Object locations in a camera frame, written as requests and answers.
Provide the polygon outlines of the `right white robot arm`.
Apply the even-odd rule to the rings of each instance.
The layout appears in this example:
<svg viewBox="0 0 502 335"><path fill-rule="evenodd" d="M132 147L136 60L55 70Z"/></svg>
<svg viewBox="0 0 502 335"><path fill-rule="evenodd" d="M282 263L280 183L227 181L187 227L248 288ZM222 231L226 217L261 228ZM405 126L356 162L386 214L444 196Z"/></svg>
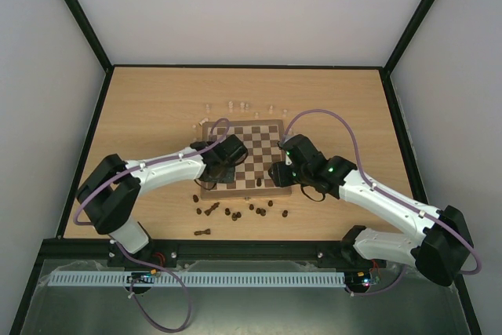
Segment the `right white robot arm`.
<svg viewBox="0 0 502 335"><path fill-rule="evenodd" d="M350 242L342 246L348 264L372 259L404 264L440 286L451 285L460 274L474 247L460 210L438 209L408 198L364 175L345 158L326 158L304 135L279 142L278 147L285 157L268 170L275 186L314 188L324 197L360 206L399 230L395 234L352 228Z"/></svg>

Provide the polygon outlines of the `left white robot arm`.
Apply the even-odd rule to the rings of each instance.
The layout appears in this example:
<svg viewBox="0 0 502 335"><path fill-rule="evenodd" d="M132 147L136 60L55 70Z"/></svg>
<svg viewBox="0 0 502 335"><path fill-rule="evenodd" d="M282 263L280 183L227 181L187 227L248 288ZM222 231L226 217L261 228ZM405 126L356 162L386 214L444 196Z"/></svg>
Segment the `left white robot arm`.
<svg viewBox="0 0 502 335"><path fill-rule="evenodd" d="M149 234L132 215L141 195L180 181L218 181L247 155L246 146L235 135L194 142L157 158L123 160L109 155L78 189L74 223L110 236L129 254L139 253L151 243Z"/></svg>

